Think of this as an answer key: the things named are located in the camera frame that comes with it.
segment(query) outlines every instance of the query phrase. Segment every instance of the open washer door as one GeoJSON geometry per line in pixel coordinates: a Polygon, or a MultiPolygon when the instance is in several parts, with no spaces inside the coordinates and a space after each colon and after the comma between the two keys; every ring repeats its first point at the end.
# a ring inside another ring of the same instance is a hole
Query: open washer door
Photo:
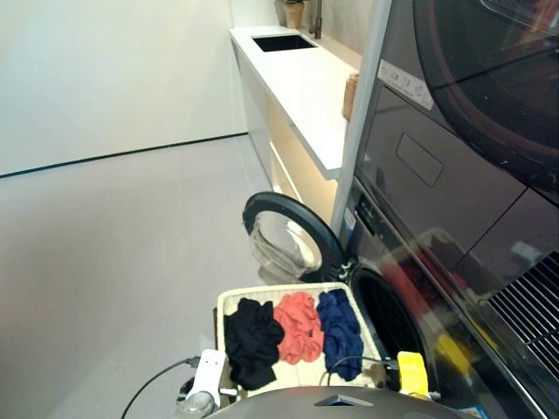
{"type": "Polygon", "coordinates": [[[283,284],[338,280],[342,246],[307,206],[289,196],[260,192],[246,202],[243,223],[263,279],[283,284]]]}

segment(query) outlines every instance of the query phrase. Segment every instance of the pink towel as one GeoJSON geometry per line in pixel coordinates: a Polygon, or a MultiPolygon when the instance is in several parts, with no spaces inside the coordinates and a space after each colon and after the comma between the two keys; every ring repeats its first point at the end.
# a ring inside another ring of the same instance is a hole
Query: pink towel
{"type": "Polygon", "coordinates": [[[286,294],[273,309],[273,317],[285,332],[278,345],[281,360],[296,364],[300,359],[310,362],[319,357],[324,332],[313,297],[303,291],[286,294]]]}

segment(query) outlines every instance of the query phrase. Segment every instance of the washing machine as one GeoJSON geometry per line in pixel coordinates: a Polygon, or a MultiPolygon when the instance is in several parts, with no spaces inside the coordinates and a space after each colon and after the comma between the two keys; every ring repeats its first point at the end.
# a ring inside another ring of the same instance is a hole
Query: washing machine
{"type": "Polygon", "coordinates": [[[440,403],[559,411],[557,1],[394,0],[341,231],[274,193],[262,274],[349,284],[382,357],[440,403]]]}

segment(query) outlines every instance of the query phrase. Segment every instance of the black towel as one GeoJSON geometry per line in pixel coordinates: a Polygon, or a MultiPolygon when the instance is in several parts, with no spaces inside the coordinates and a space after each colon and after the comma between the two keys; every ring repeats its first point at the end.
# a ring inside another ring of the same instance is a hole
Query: black towel
{"type": "Polygon", "coordinates": [[[278,344],[284,332],[273,319],[272,301],[261,306],[253,299],[241,299],[237,311],[224,316],[224,332],[233,381],[245,390],[256,390],[276,379],[272,365],[280,357],[278,344]]]}

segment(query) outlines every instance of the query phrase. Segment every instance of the blue clothing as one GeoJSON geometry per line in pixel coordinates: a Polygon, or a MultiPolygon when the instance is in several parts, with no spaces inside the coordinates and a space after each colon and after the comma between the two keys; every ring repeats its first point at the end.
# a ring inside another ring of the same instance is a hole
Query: blue clothing
{"type": "MultiPolygon", "coordinates": [[[[359,335],[360,327],[348,296],[343,290],[321,292],[319,305],[316,307],[321,318],[321,330],[324,332],[323,352],[326,369],[346,356],[361,356],[363,342],[359,335]]],[[[361,373],[361,359],[354,358],[340,363],[335,372],[345,381],[351,381],[361,373]]]]}

